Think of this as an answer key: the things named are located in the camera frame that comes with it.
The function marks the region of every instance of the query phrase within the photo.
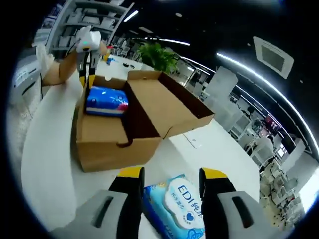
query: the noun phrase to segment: brown cardboard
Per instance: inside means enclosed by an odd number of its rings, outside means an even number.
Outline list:
[[[129,107],[122,118],[87,115],[83,91],[76,138],[85,172],[145,164],[161,138],[204,126],[213,118],[192,93],[158,71],[130,71],[127,81],[96,76],[93,85],[124,90]]]
[[[162,138],[207,125],[213,112],[159,71],[130,71],[128,82]]]

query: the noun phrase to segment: blue tissue pack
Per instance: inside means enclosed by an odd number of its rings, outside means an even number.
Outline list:
[[[86,113],[98,116],[120,117],[129,106],[124,91],[92,86],[86,99]]]
[[[205,238],[199,190],[184,174],[144,188],[144,213],[165,239]]]

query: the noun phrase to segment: shelf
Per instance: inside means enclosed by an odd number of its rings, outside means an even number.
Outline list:
[[[98,24],[94,24],[94,23],[86,23],[86,22],[81,22],[81,23],[65,23],[62,26],[73,26],[73,27],[77,27],[77,28],[81,28],[83,26],[88,26],[91,25],[93,26],[93,28],[99,30],[99,31],[104,31],[108,34],[110,34],[112,31],[114,31],[114,29],[107,29],[107,28],[102,28],[100,25]]]
[[[120,20],[119,17],[108,16],[108,15],[105,15],[105,14],[91,13],[91,12],[85,12],[84,15],[85,16],[91,16],[91,17],[107,17],[107,18],[114,19],[115,21],[119,21]]]
[[[112,5],[106,2],[99,2],[99,1],[76,1],[76,6],[79,8],[94,8],[99,10],[107,10],[111,12],[116,12],[118,14],[124,14],[127,10],[125,7]]]
[[[69,46],[66,47],[52,47],[52,51],[68,51],[70,49]]]

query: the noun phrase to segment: open cardboard box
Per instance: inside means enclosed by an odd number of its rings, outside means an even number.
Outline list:
[[[84,87],[76,142],[85,172],[147,163],[160,141],[207,125],[213,112],[182,85],[158,71],[130,71],[128,80],[96,76],[93,85],[123,90],[129,107],[121,118],[87,115]]]

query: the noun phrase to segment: ceiling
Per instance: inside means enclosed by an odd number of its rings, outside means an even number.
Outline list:
[[[227,55],[267,79],[297,108],[319,139],[319,98],[316,95],[319,61],[315,38],[319,26],[314,7],[306,1],[285,0],[125,0],[122,5],[129,6],[132,2],[135,2],[132,12],[137,9],[139,13],[122,23],[118,34],[133,30],[139,33],[131,33],[134,37],[188,42],[190,46],[162,41],[160,44],[213,70],[221,65],[232,70],[237,74],[238,85],[267,108],[289,133],[302,138],[302,132],[313,157],[319,159],[309,132],[291,107],[255,75],[216,55],[217,52]],[[141,26],[154,33],[141,31]],[[253,36],[272,43],[294,58],[287,79],[257,60]]]

